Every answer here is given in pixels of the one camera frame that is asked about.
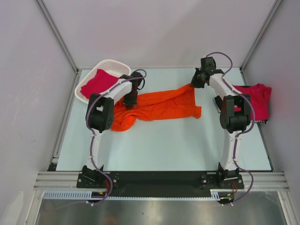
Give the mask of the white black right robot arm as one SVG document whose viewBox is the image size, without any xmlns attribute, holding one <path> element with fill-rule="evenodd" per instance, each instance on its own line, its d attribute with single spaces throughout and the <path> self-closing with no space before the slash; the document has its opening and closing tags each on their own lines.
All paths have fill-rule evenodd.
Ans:
<svg viewBox="0 0 300 225">
<path fill-rule="evenodd" d="M 202 184 L 210 188 L 230 189 L 236 185 L 243 188 L 238 165 L 238 154 L 243 134 L 251 131 L 255 124 L 255 112 L 251 97 L 242 94 L 226 79 L 226 72 L 218 69 L 216 61 L 209 53 L 201 58 L 201 66 L 196 68 L 191 80 L 191 87 L 204 88 L 206 85 L 217 94 L 216 104 L 220 110 L 220 125 L 225 133 L 224 149 L 215 174 L 206 173 Z"/>
</svg>

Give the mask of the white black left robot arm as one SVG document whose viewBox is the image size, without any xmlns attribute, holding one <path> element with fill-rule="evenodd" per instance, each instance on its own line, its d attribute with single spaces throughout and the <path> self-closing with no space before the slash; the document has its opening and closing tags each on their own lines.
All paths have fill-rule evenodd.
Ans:
<svg viewBox="0 0 300 225">
<path fill-rule="evenodd" d="M 104 131 L 113 125 L 114 106 L 122 98 L 127 110 L 137 105 L 138 91 L 141 83 L 145 83 L 147 72 L 137 69 L 130 75 L 122 75 L 110 88 L 100 94 L 93 93 L 89 99 L 86 112 L 86 127 L 92 132 L 88 164 L 82 168 L 83 177 L 97 188 L 109 177 L 103 173 L 96 163 L 93 154 L 94 142 Z"/>
</svg>

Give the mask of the magenta folded t shirt stack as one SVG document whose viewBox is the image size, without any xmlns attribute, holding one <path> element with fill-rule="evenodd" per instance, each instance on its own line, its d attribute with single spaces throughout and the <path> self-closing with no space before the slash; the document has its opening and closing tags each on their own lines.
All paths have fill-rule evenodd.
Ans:
<svg viewBox="0 0 300 225">
<path fill-rule="evenodd" d="M 269 100 L 272 92 L 271 87 L 258 83 L 254 86 L 234 86 L 242 94 L 248 94 L 255 112 L 255 122 L 266 124 L 269 119 Z"/>
</svg>

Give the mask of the magenta t shirt in basket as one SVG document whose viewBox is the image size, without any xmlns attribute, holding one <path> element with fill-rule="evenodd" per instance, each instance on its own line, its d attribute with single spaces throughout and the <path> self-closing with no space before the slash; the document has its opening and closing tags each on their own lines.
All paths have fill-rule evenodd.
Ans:
<svg viewBox="0 0 300 225">
<path fill-rule="evenodd" d="M 102 69 L 98 69 L 96 75 L 86 85 L 81 87 L 80 93 L 89 99 L 91 94 L 100 94 L 110 89 L 117 83 L 118 79 L 118 77 L 110 75 Z"/>
</svg>

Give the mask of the white perforated plastic basket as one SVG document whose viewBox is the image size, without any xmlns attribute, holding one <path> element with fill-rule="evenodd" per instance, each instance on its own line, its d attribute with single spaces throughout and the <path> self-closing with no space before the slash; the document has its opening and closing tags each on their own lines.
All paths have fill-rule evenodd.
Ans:
<svg viewBox="0 0 300 225">
<path fill-rule="evenodd" d="M 88 99 L 81 93 L 81 88 L 88 83 L 89 80 L 95 77 L 97 71 L 101 69 L 108 73 L 111 76 L 119 78 L 122 75 L 130 75 L 131 68 L 119 61 L 116 60 L 102 60 L 100 61 L 77 85 L 75 88 L 74 94 L 77 99 L 84 103 L 88 103 Z"/>
</svg>

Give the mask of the orange t shirt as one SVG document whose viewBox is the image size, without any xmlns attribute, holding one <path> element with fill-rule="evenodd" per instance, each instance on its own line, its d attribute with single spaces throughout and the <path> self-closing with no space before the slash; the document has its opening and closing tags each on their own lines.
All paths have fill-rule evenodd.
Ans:
<svg viewBox="0 0 300 225">
<path fill-rule="evenodd" d="M 114 106 L 111 130 L 123 132 L 137 119 L 143 121 L 170 120 L 187 117 L 200 118 L 202 107 L 195 103 L 195 89 L 186 84 L 176 90 L 165 90 L 138 95 L 137 105 L 127 109 L 123 97 Z"/>
</svg>

